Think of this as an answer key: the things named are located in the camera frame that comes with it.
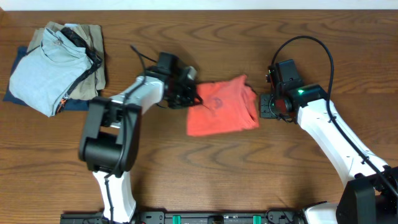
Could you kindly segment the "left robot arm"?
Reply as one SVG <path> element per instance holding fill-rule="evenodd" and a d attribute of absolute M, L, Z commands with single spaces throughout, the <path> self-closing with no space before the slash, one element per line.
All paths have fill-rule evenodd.
<path fill-rule="evenodd" d="M 137 203 L 130 171 L 136 161 L 143 115 L 165 100 L 181 109 L 200 102 L 193 75 L 149 72 L 110 98 L 96 97 L 89 106 L 78 157 L 100 187 L 103 223 L 131 223 Z"/>

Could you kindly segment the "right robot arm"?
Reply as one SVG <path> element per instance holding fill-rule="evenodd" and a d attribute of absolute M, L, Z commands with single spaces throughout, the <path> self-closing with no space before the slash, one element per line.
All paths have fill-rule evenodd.
<path fill-rule="evenodd" d="M 375 155 L 344 122 L 320 85 L 262 94 L 262 118 L 298 124 L 320 146 L 344 187 L 338 203 L 304 208 L 296 223 L 397 223 L 397 168 Z"/>

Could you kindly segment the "red soccer t-shirt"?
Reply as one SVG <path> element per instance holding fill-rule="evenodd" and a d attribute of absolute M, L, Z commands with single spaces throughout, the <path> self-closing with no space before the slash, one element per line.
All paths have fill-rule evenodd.
<path fill-rule="evenodd" d="M 257 95 L 246 85 L 246 79 L 246 75 L 240 75 L 197 85 L 203 102 L 188 109 L 187 134 L 199 137 L 258 128 Z"/>

